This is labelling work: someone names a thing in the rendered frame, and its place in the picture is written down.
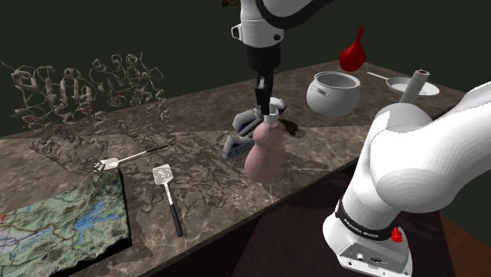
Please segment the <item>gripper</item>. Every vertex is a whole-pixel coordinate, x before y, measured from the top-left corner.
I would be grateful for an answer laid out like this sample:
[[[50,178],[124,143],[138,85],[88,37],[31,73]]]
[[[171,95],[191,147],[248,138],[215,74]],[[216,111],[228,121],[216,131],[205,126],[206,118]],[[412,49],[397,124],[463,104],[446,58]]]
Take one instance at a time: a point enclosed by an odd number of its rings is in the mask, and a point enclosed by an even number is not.
[[[274,83],[273,72],[281,63],[281,46],[279,44],[264,48],[246,46],[245,51],[249,67],[258,73],[255,86],[258,109],[260,113],[269,115]]]

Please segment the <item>blue and white folded object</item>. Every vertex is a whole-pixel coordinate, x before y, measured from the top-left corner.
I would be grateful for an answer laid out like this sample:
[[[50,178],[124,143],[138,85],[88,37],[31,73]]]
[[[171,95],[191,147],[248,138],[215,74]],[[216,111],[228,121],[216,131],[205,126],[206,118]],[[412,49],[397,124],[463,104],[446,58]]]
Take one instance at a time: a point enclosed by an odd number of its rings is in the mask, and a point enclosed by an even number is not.
[[[281,116],[286,109],[285,102],[281,98],[270,97],[270,109],[276,109]],[[264,116],[261,114],[260,106],[237,114],[232,123],[237,134],[227,136],[223,147],[223,158],[230,159],[240,153],[249,152],[254,145],[253,132],[263,121]],[[284,152],[280,139],[282,139],[282,135],[279,136],[278,142],[275,144],[279,151],[278,155]]]

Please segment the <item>pink bottle with white cap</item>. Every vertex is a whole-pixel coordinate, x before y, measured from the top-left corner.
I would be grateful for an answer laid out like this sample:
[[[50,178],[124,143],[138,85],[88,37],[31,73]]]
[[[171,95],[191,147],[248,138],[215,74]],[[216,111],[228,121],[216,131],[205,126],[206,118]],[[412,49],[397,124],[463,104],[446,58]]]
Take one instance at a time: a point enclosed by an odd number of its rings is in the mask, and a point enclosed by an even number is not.
[[[254,145],[244,163],[247,177],[258,183],[271,180],[284,162],[283,125],[279,123],[279,111],[273,111],[254,130]]]

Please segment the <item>white round pot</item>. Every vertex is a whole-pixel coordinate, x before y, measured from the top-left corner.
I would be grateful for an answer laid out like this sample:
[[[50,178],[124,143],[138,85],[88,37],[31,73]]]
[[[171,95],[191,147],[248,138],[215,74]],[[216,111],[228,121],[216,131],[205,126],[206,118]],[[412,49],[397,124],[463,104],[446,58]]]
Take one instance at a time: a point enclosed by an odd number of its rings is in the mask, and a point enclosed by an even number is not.
[[[344,72],[319,72],[310,83],[306,101],[323,116],[341,117],[351,113],[360,99],[360,81]]]

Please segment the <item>red bulb vase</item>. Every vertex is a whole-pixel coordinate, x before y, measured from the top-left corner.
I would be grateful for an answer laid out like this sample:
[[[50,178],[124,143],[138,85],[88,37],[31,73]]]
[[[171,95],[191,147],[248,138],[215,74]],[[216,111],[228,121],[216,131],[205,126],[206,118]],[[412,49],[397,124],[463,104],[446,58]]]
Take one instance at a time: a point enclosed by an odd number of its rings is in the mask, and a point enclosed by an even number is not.
[[[339,57],[339,64],[344,71],[355,72],[366,61],[367,55],[361,45],[364,28],[360,27],[354,43],[343,50]]]

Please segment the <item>white frying pan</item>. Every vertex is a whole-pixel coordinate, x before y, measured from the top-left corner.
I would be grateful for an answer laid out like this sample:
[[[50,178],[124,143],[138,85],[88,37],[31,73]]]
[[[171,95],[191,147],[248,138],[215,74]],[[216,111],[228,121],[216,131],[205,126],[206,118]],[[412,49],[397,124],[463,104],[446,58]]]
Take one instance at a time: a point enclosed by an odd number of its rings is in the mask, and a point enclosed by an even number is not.
[[[373,72],[367,72],[367,74],[378,77],[380,79],[384,79],[386,81],[386,85],[388,86],[388,88],[396,94],[403,94],[410,82],[409,77],[396,76],[396,77],[387,78],[385,76],[380,76],[379,74]],[[433,97],[438,95],[439,93],[440,90],[438,87],[436,87],[431,83],[425,82],[423,88],[419,92],[419,98]]]

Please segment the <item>grey tube-shaped vase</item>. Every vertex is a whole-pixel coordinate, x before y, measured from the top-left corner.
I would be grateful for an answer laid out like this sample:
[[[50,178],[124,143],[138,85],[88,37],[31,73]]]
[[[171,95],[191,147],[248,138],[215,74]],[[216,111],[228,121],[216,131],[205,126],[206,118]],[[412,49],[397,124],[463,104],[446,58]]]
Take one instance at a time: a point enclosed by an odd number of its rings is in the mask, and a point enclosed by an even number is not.
[[[424,84],[428,80],[430,73],[426,70],[416,70],[411,77],[404,93],[401,96],[400,103],[414,103],[419,96]]]

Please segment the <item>beige tangled ribbon sculpture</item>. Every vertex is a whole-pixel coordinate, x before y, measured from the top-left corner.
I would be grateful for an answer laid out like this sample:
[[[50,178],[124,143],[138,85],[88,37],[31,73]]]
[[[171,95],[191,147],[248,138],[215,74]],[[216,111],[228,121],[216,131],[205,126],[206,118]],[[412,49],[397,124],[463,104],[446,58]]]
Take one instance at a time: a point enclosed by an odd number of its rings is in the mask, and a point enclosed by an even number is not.
[[[30,150],[66,171],[94,172],[94,164],[109,159],[109,133],[126,135],[143,151],[172,146],[175,136],[157,67],[142,55],[111,56],[111,65],[93,61],[87,76],[66,68],[59,82],[51,66],[23,65],[11,74],[23,104],[13,115],[34,137]]]

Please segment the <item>relief map board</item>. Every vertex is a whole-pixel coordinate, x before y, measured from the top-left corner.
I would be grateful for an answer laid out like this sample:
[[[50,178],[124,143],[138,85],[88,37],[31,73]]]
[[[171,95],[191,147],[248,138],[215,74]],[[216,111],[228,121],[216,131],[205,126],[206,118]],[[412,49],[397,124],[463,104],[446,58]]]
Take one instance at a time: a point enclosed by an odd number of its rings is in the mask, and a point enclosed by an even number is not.
[[[0,216],[0,277],[69,277],[132,245],[114,169]]]

